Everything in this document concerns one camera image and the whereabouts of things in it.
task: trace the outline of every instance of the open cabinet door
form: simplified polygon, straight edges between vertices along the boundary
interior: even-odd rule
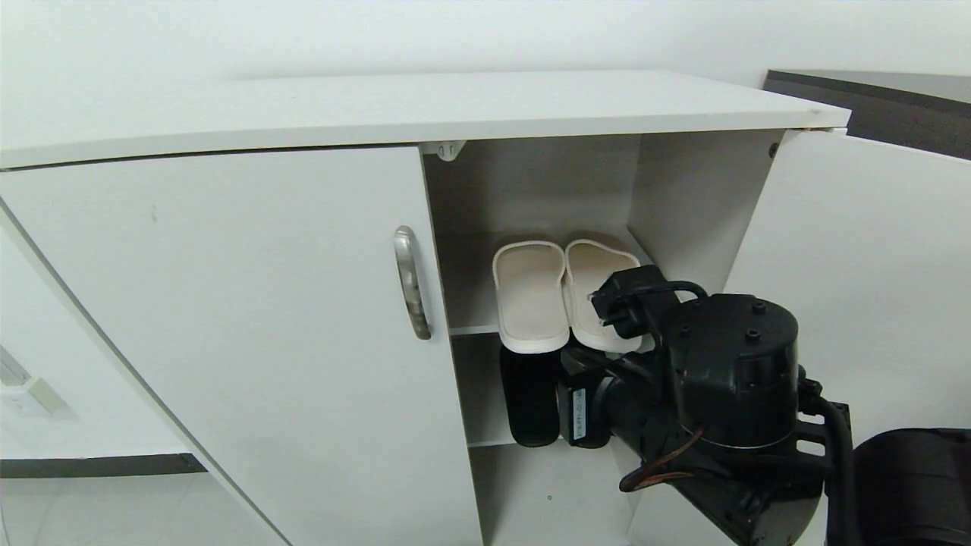
[[[854,442],[971,427],[971,162],[790,131],[726,292],[799,321],[800,363]]]
[[[7,172],[0,196],[96,343],[288,543],[482,543],[417,148]]]

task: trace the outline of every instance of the electrical outlet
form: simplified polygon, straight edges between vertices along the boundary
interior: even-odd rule
[[[23,385],[3,387],[0,398],[8,410],[21,417],[50,417],[64,404],[47,382],[36,377]]]

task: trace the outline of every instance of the cabinet top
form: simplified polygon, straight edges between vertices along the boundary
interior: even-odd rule
[[[238,80],[99,96],[4,85],[0,167],[441,140],[845,126],[850,112],[660,70]]]

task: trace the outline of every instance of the silver door handle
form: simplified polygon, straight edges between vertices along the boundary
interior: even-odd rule
[[[394,257],[398,262],[401,293],[405,296],[405,308],[418,339],[431,339],[428,319],[424,315],[419,289],[419,273],[415,268],[415,233],[407,225],[394,231]]]

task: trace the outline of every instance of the label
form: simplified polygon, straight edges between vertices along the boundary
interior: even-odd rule
[[[586,389],[573,391],[573,439],[586,436]]]

